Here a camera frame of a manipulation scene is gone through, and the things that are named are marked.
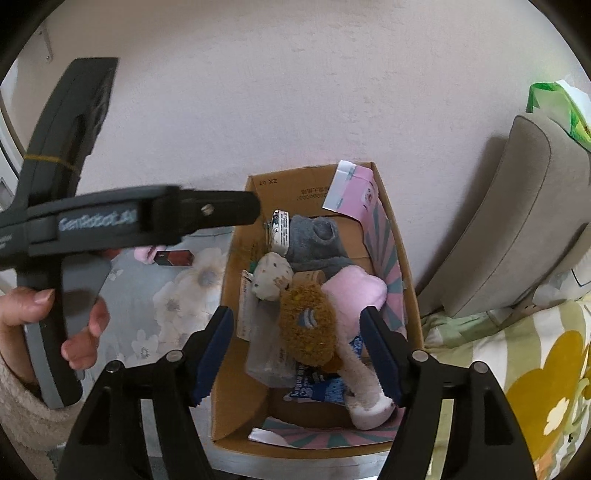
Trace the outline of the left hand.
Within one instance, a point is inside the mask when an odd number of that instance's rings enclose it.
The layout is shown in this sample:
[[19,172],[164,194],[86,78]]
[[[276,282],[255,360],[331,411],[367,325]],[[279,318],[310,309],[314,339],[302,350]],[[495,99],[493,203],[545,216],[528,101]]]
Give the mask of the left hand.
[[[55,291],[34,291],[17,287],[1,297],[1,356],[8,368],[24,384],[38,385],[28,353],[24,326],[44,320],[55,300]],[[87,326],[61,346],[61,355],[73,370],[91,368],[97,361],[102,333],[110,315],[105,301],[98,297],[90,311]]]

